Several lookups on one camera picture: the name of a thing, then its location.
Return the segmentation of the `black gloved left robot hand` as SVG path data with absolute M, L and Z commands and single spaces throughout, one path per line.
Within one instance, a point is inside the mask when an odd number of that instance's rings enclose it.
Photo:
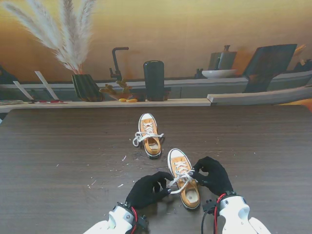
M 167 180 L 173 181 L 170 173 L 159 171 L 139 179 L 129 192 L 125 202 L 134 209 L 140 210 L 161 201 L 168 196 Z

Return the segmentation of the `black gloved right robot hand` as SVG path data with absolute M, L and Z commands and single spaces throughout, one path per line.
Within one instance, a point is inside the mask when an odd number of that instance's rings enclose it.
M 234 191 L 225 168 L 209 156 L 194 165 L 192 178 L 217 196 Z

